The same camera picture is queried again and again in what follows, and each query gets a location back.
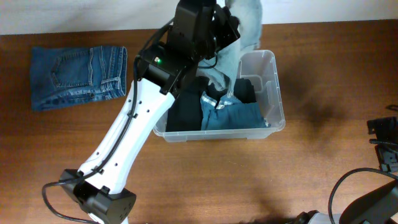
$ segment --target white backdrop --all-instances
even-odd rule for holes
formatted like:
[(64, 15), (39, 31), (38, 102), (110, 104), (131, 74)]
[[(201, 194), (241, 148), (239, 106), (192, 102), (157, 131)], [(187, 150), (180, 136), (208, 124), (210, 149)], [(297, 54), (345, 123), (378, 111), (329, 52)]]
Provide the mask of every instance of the white backdrop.
[[(398, 19), (398, 0), (261, 1), (264, 24)], [(0, 0), (0, 34), (159, 28), (174, 15), (177, 3), (178, 0)]]

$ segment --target robotic arm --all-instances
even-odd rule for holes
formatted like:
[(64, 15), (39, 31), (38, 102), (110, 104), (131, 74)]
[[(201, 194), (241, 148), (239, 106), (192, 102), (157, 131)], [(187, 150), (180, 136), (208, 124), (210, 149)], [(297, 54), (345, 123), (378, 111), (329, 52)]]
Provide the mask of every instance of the robotic arm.
[[(136, 195), (124, 186), (136, 156), (156, 122), (195, 78), (198, 63), (217, 57), (240, 38), (238, 24), (216, 0), (180, 0), (174, 19), (148, 40), (134, 60), (132, 88), (96, 151), (78, 170), (66, 169), (60, 181), (43, 186), (48, 208), (71, 221), (127, 224)], [(160, 42), (165, 33), (167, 42)], [(67, 217), (52, 208), (45, 190), (57, 185), (94, 221)]]

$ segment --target wooden surface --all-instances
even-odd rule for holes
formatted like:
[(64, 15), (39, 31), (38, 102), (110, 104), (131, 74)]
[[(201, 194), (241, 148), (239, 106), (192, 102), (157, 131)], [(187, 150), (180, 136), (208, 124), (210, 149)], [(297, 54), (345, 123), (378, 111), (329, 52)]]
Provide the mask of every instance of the wooden surface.
[[(45, 207), (41, 187), (77, 169), (96, 149), (124, 98), (34, 113), (30, 48), (124, 45), (132, 60), (153, 30), (0, 36), (1, 223), (68, 223)], [(330, 191), (351, 169), (378, 167), (366, 121), (396, 116), (398, 21), (264, 26), (262, 49), (275, 53), (286, 128), (263, 140), (166, 143), (151, 134), (126, 188), (137, 194), (131, 223), (238, 223), (327, 212)], [(357, 174), (334, 202), (389, 182)], [(88, 218), (61, 188), (54, 207)]]

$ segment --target black cloth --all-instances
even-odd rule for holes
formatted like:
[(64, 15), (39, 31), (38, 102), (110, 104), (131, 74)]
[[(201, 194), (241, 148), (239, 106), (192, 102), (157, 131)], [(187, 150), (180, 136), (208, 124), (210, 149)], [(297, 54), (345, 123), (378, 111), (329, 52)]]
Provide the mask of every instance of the black cloth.
[[(227, 93), (227, 90), (217, 91), (214, 84), (208, 85), (206, 77), (196, 77), (191, 85), (181, 92), (169, 109), (166, 132), (200, 131), (203, 112), (200, 98), (204, 91), (216, 101)], [(250, 80), (237, 79), (234, 87), (234, 96), (242, 103), (255, 103), (256, 94)]]
[(200, 97), (206, 91), (209, 79), (196, 77), (194, 81), (181, 92), (169, 109), (166, 132), (200, 131), (203, 113)]

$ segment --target denim waistband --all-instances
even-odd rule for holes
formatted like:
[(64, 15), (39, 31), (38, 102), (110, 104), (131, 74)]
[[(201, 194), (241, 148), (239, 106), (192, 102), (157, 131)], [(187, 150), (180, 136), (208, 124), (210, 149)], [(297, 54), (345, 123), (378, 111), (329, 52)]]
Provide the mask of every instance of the denim waistband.
[(125, 47), (32, 49), (30, 89), (36, 111), (126, 95)]

